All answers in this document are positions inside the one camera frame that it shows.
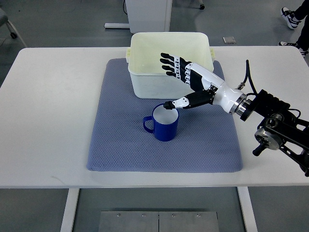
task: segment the chair leg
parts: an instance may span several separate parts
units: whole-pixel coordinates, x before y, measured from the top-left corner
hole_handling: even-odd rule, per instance
[[[15,39],[15,38],[16,38],[16,35],[17,35],[17,37],[19,37],[19,39],[20,39],[20,41],[23,43],[23,45],[24,45],[25,47],[28,47],[28,46],[26,45],[25,41],[21,38],[20,34],[18,33],[18,31],[16,30],[16,28],[14,27],[14,25],[10,22],[10,20],[8,20],[8,21],[6,22],[6,26],[8,27],[8,29],[9,29],[9,31],[10,31],[10,33],[11,33],[11,37],[12,37],[13,39]]]

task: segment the robotic hand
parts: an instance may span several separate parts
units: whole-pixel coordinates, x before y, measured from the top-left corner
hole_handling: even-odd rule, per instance
[[[231,89],[220,77],[196,63],[166,53],[161,53],[161,56],[164,59],[160,61],[168,64],[162,66],[167,70],[166,74],[182,80],[195,91],[178,100],[167,101],[164,104],[166,109],[189,109],[210,103],[220,105],[227,113],[242,114],[247,97],[242,91]]]
[[[190,85],[194,91],[181,99],[165,102],[166,109],[189,109],[207,103],[217,104],[227,113],[238,114],[243,121],[255,111],[264,119],[254,135],[260,145],[253,154],[259,156],[266,148],[281,150],[300,165],[305,176],[309,176],[309,122],[299,119],[299,110],[290,109],[289,104],[266,91],[261,90],[257,93],[252,83],[248,61],[245,80],[236,89],[231,89],[220,77],[196,63],[166,53],[161,53],[161,56],[160,61],[167,64],[162,66],[167,71],[166,74]],[[253,89],[251,95],[255,95],[253,101],[247,99],[249,94],[241,91],[247,79]],[[296,117],[291,111],[298,111],[299,115]],[[286,142],[301,147],[303,151],[296,154],[285,145]]]

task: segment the sneaker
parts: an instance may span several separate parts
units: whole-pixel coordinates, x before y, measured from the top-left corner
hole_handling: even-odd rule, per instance
[[[290,29],[297,28],[298,24],[301,22],[294,16],[294,11],[290,11],[288,8],[283,7],[280,11],[282,18],[287,22]]]
[[[298,46],[297,43],[280,42],[278,45],[279,45],[279,46],[293,46],[293,47],[296,47],[296,48],[300,51],[300,53],[301,53],[301,55],[302,55],[303,57],[305,57],[305,56],[309,53],[308,51],[304,51],[303,49],[301,49],[301,48]]]

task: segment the table leg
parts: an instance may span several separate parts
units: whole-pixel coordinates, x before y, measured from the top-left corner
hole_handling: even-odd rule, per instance
[[[78,194],[79,188],[69,189],[60,232],[72,232],[76,205],[78,201]]]
[[[242,217],[247,232],[257,232],[248,187],[237,187]]]

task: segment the blue textured mat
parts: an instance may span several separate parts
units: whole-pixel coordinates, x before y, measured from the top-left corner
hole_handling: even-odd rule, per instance
[[[214,73],[223,77],[219,62]],[[165,100],[139,99],[126,59],[106,67],[92,132],[87,168],[91,171],[217,173],[237,172],[242,159],[233,117],[220,106],[179,109],[176,137],[161,142],[142,119]]]

